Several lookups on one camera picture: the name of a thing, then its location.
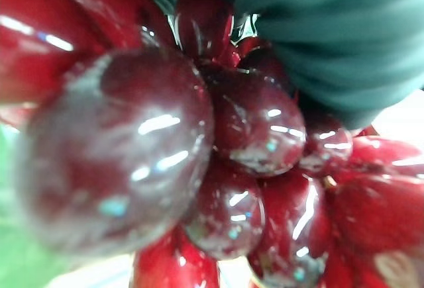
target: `grape cluster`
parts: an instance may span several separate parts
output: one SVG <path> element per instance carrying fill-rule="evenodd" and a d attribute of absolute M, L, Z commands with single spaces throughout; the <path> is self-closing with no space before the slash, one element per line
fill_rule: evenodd
<path fill-rule="evenodd" d="M 0 120 L 26 227 L 59 252 L 134 252 L 133 288 L 422 287 L 424 154 L 352 137 L 225 0 L 8 0 Z"/>

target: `grape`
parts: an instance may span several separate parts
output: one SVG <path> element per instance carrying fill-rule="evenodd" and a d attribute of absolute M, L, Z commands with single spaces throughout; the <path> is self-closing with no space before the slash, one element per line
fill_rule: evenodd
<path fill-rule="evenodd" d="M 176 228 L 138 252 L 131 288 L 219 288 L 217 262 Z"/>
<path fill-rule="evenodd" d="M 150 38 L 175 47 L 165 15 L 153 0 L 76 0 L 119 48 L 143 47 Z"/>
<path fill-rule="evenodd" d="M 345 166 L 352 153 L 352 136 L 331 115 L 309 111 L 305 115 L 306 145 L 299 167 L 311 175 L 327 175 Z"/>
<path fill-rule="evenodd" d="M 293 169 L 261 183 L 266 224 L 250 266 L 265 286 L 314 287 L 331 243 L 319 181 Z"/>
<path fill-rule="evenodd" d="M 15 171 L 23 216 L 63 252 L 142 248 L 188 208 L 212 139 L 209 96 L 182 55 L 106 54 L 24 131 Z"/>
<path fill-rule="evenodd" d="M 107 48 L 109 41 L 73 0 L 1 2 L 0 103 L 45 99 L 61 88 L 61 75 L 72 65 Z"/>
<path fill-rule="evenodd" d="M 272 78 L 201 66 L 215 109 L 218 154 L 258 176 L 291 169 L 305 144 L 303 118 Z"/>
<path fill-rule="evenodd" d="M 247 255 L 259 242 L 265 216 L 255 178 L 216 156 L 184 220 L 190 240 L 217 260 Z"/>
<path fill-rule="evenodd" d="M 177 43 L 191 58 L 218 58 L 230 42 L 233 6 L 225 0 L 178 0 Z"/>

